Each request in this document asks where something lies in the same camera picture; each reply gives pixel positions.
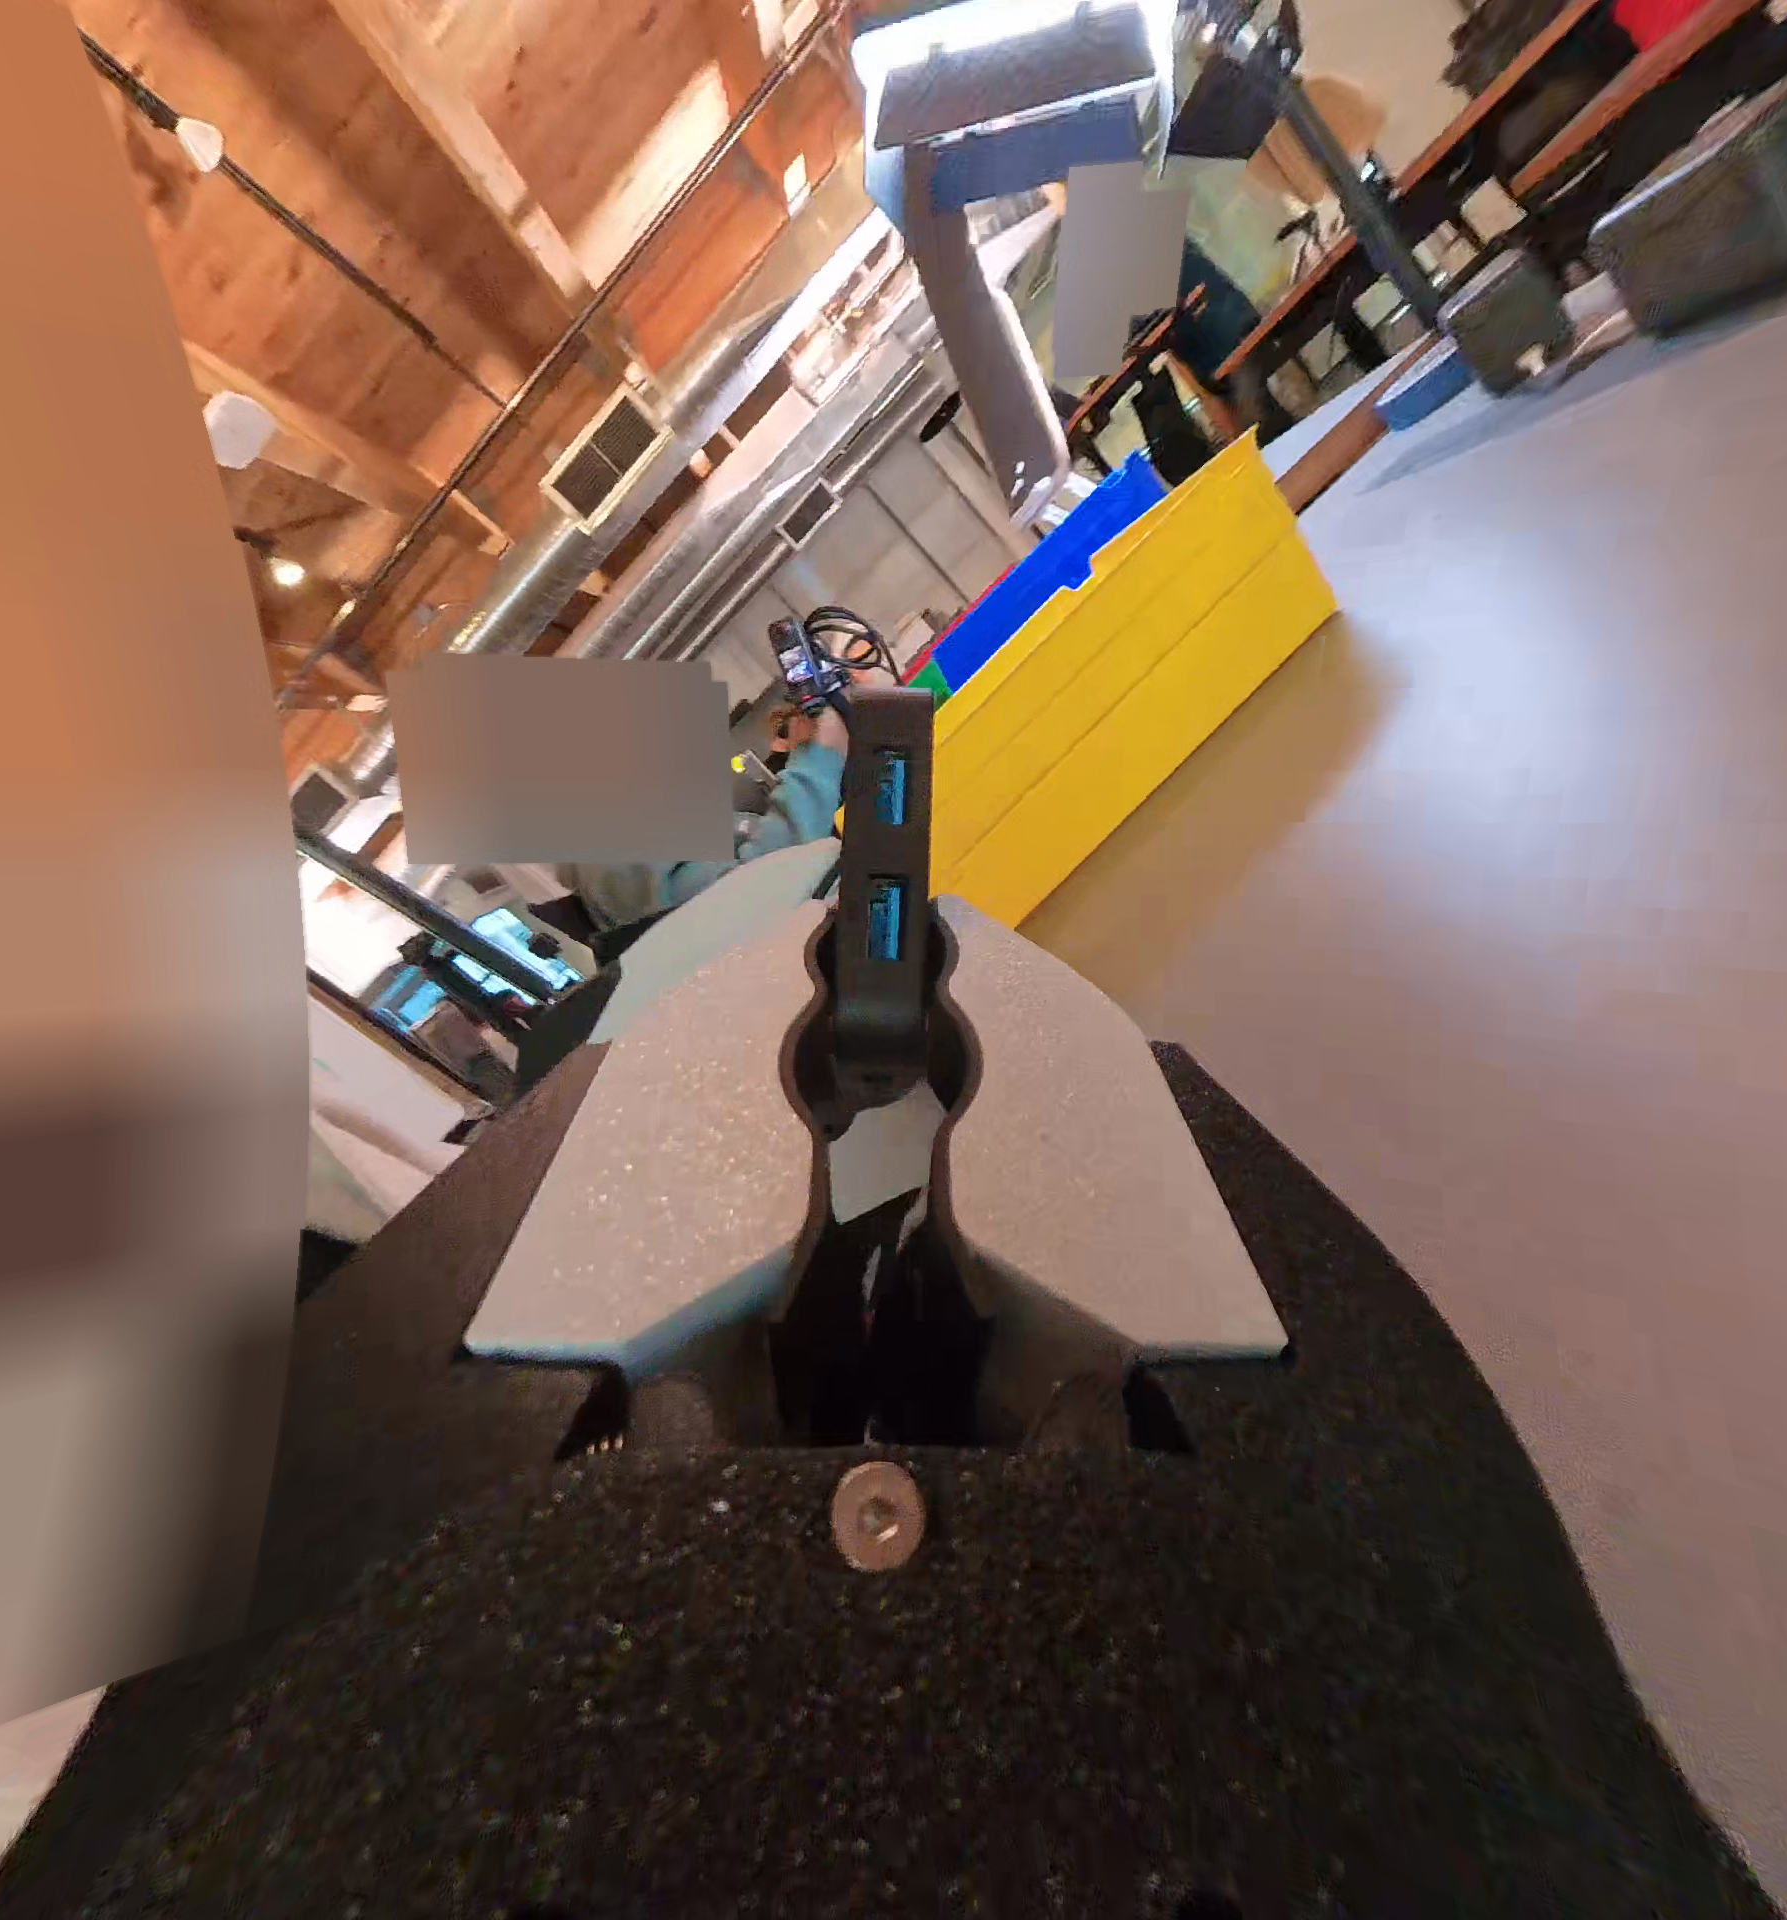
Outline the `blue plastic bin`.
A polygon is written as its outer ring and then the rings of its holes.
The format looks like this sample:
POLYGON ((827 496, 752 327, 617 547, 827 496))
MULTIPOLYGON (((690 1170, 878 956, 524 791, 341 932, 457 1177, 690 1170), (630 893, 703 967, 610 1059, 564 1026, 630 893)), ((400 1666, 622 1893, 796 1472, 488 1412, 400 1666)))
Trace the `blue plastic bin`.
POLYGON ((1034 552, 999 577, 908 678, 945 704, 1062 590, 1083 589, 1096 556, 1166 496, 1151 456, 1132 452, 1034 552))

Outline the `grey hard case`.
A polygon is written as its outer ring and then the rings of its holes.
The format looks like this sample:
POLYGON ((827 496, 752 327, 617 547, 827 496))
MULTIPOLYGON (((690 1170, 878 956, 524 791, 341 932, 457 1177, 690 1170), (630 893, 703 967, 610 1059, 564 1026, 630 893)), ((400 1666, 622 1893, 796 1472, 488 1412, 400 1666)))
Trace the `grey hard case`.
POLYGON ((1721 113, 1587 238, 1637 332, 1664 337, 1787 280, 1787 79, 1721 113))

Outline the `black USB hub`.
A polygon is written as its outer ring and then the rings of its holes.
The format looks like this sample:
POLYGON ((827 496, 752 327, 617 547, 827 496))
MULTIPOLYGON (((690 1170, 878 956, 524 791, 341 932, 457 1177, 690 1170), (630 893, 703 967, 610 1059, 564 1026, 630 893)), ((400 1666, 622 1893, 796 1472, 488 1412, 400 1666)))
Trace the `black USB hub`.
POLYGON ((845 734, 827 1026, 851 1120, 902 1099, 927 1063, 932 703, 859 684, 845 734))

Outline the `yellow plastic bin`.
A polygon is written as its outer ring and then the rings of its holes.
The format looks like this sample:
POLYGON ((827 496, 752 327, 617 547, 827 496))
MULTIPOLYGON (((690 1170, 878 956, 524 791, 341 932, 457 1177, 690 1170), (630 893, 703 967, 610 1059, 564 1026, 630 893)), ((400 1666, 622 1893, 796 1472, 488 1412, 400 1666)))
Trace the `yellow plastic bin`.
POLYGON ((1333 618, 1254 434, 936 713, 929 893, 1020 927, 1333 618))

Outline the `bright lamp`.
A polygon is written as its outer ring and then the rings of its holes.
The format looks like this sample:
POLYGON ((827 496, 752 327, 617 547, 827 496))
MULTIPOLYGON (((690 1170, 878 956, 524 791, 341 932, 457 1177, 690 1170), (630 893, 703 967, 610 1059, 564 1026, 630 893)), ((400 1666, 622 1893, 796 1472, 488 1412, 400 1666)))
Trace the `bright lamp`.
POLYGON ((1109 128, 1109 156, 1144 156, 1174 105, 1171 3, 911 4, 859 17, 850 62, 878 152, 976 135, 1109 128))

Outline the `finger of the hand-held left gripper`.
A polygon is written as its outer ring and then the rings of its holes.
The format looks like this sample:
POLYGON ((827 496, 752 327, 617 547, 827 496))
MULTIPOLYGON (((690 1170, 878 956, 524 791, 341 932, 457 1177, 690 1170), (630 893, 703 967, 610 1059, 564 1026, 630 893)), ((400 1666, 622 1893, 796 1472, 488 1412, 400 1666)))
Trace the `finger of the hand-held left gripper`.
POLYGON ((628 947, 588 1041, 617 1041, 647 1009, 693 973, 790 925, 823 899, 838 867, 839 842, 833 839, 733 867, 628 947))

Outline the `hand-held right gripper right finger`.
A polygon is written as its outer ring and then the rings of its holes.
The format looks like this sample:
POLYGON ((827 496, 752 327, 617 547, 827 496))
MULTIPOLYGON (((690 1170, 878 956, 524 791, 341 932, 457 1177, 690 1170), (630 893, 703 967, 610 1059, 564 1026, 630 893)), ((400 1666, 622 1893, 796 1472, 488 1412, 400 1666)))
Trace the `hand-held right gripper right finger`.
POLYGON ((971 1079, 931 1193, 988 1372, 1276 1359, 1286 1331, 1134 1020, 965 899, 939 902, 971 1079))

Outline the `silver ventilation duct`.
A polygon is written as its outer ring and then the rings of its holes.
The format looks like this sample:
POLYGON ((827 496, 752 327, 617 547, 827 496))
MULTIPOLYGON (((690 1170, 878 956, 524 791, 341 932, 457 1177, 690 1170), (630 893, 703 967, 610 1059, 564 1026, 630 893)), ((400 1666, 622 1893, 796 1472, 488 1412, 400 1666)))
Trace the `silver ventilation duct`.
POLYGON ((395 590, 384 678, 427 652, 709 652, 777 571, 867 587, 895 628, 971 603, 1015 556, 903 244, 867 213, 802 284, 777 246, 690 370, 669 434, 584 530, 546 505, 483 587, 395 590))

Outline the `white air vent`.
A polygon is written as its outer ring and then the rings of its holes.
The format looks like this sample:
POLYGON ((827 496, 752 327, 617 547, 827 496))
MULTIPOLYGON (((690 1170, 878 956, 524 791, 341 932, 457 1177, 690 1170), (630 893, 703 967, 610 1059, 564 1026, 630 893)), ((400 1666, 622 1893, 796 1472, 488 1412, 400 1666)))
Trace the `white air vent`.
POLYGON ((588 531, 608 518, 669 442, 671 429, 652 399, 623 383, 543 471, 538 493, 588 531))

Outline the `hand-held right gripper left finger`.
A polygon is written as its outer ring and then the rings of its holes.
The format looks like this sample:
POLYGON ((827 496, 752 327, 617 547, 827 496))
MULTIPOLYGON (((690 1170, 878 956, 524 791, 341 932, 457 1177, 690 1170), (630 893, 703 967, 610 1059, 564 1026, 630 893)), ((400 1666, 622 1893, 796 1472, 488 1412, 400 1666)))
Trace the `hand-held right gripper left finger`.
POLYGON ((768 1309, 812 1209, 784 1092, 829 902, 658 999, 614 1043, 464 1331, 477 1359, 667 1372, 768 1309))

